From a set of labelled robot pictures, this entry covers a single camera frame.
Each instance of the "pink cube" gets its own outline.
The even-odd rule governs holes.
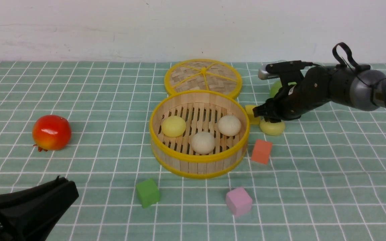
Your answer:
[[[253,199],[243,187],[238,187],[226,194],[226,205],[235,217],[239,217],[251,210]]]

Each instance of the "yellow bun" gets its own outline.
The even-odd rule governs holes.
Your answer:
[[[284,122],[278,122],[278,123],[271,123],[267,122],[264,119],[260,121],[260,130],[263,131],[263,133],[270,135],[270,136],[278,136],[282,134],[285,130],[285,123]]]
[[[169,116],[162,123],[162,133],[167,137],[181,136],[186,130],[186,121],[179,116]]]

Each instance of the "orange cube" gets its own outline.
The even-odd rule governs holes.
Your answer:
[[[254,144],[251,160],[267,165],[269,162],[271,150],[272,142],[267,142],[265,140],[258,139],[256,140],[256,144]]]

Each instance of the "apple stem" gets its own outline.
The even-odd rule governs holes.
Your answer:
[[[48,151],[46,149],[43,149],[41,147],[39,147],[37,144],[34,144],[34,147],[38,147],[38,152],[41,152],[41,151]]]

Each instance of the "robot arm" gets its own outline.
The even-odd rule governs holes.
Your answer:
[[[350,67],[336,52],[345,50]],[[333,48],[339,64],[320,66],[311,62],[289,61],[263,65],[258,77],[262,80],[280,78],[282,87],[273,98],[253,109],[255,117],[280,122],[299,119],[303,114],[328,102],[335,102],[363,111],[386,108],[386,76],[370,65],[357,64],[345,43]],[[301,70],[311,67],[302,75]]]

